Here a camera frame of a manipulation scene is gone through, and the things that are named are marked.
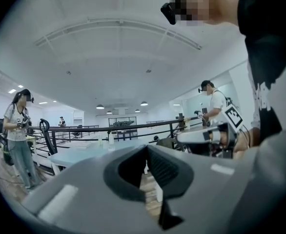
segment white t-shirt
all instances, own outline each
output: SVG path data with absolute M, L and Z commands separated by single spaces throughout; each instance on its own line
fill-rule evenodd
M 221 110 L 223 108 L 226 107 L 226 99 L 225 99 L 225 96 L 223 93 L 221 93 L 220 91 L 218 90 L 215 90 L 213 93 L 212 93 L 212 96 L 211 96 L 211 100 L 210 100 L 210 106 L 209 106 L 210 110 L 213 110 L 214 108 L 220 108 Z M 217 114 L 216 116 L 212 116 L 212 117 L 209 117 L 209 120 L 213 120 L 213 121 L 219 121 L 219 120 L 223 120 L 223 117 L 222 116 L 219 116 L 221 113 Z
M 19 119 L 20 122 L 22 122 L 22 119 L 24 115 L 28 115 L 27 109 L 24 108 L 22 113 L 19 113 L 17 110 L 17 106 L 15 105 L 15 109 L 13 112 L 13 104 L 10 104 L 8 108 L 5 111 L 4 117 L 9 119 L 9 123 L 17 123 L 17 120 Z M 14 129 L 14 130 L 8 130 L 7 131 L 7 139 L 12 141 L 25 141 L 26 140 L 26 134 L 25 129 Z

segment floor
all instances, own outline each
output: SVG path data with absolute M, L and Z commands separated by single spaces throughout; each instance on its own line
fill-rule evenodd
M 43 181 L 50 179 L 51 176 L 47 175 L 41 168 L 37 168 L 37 172 Z M 156 181 L 151 173 L 143 174 L 141 179 L 140 189 L 146 195 L 146 210 L 150 213 L 151 217 L 158 220 L 161 206 L 156 199 Z M 28 192 L 23 186 L 19 176 L 16 176 L 13 167 L 8 166 L 3 160 L 3 153 L 0 151 L 0 191 L 8 197 L 12 197 L 18 202 L 22 202 L 28 195 Z

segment blue jeans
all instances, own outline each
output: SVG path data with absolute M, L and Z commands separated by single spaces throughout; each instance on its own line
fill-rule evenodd
M 32 160 L 31 151 L 27 144 L 27 141 L 12 141 L 8 140 L 8 150 L 11 154 L 12 160 L 16 169 L 18 170 L 25 187 L 29 189 L 31 187 L 30 178 L 28 176 L 29 171 L 34 185 L 40 184 L 40 179 L 36 173 L 36 168 Z

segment desk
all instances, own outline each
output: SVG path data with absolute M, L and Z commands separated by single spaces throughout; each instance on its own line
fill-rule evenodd
M 40 166 L 39 159 L 38 159 L 39 156 L 37 154 L 37 148 L 36 148 L 36 137 L 32 137 L 32 136 L 27 135 L 26 141 L 27 142 L 32 142 L 32 145 L 33 145 L 33 148 L 34 148 L 34 152 L 35 152 L 35 156 L 36 156 L 36 163 L 37 163 L 37 166 Z
M 141 139 L 126 140 L 126 141 L 115 141 L 113 147 L 115 150 L 109 150 L 110 145 L 108 141 L 103 141 L 103 145 L 100 146 L 97 141 L 92 141 L 88 147 L 84 150 L 76 147 L 71 147 L 65 150 L 59 150 L 57 154 L 54 154 L 48 159 L 52 162 L 52 168 L 55 175 L 60 173 L 59 166 L 69 167 L 79 161 L 87 158 L 103 156 L 112 151 L 117 151 L 123 148 L 131 146 L 140 146 L 147 144 Z

